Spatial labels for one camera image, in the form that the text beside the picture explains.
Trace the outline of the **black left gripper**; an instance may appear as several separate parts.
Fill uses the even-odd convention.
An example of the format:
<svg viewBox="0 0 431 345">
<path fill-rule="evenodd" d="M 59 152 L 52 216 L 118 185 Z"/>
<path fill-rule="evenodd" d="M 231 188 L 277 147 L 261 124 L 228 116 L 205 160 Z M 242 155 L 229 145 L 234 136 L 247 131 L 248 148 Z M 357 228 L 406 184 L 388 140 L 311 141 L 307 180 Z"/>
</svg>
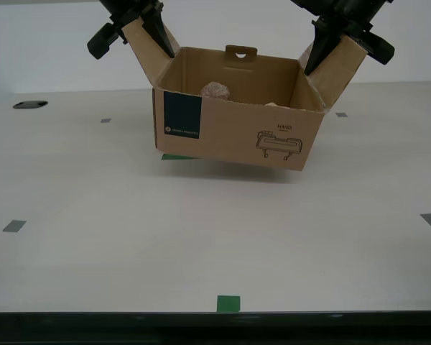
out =
<svg viewBox="0 0 431 345">
<path fill-rule="evenodd" d="M 101 59 L 119 37 L 127 43 L 123 28 L 137 19 L 149 36 L 170 57 L 175 57 L 169 37 L 162 21 L 164 4 L 161 1 L 102 1 L 111 14 L 111 22 L 105 23 L 87 44 L 88 51 L 97 60 Z"/>
</svg>

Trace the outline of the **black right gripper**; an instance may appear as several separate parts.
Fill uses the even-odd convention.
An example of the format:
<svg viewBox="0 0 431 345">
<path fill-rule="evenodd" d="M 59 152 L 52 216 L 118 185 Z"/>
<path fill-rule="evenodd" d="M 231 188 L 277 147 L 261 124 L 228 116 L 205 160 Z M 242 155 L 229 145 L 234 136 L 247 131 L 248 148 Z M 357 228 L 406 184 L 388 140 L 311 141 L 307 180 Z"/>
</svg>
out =
<svg viewBox="0 0 431 345">
<path fill-rule="evenodd" d="M 394 56 L 395 49 L 385 39 L 371 32 L 370 23 L 357 22 L 345 17 L 322 15 L 312 21 L 315 39 L 305 66 L 305 75 L 310 75 L 338 46 L 342 36 L 351 38 L 377 62 L 386 65 Z"/>
</svg>

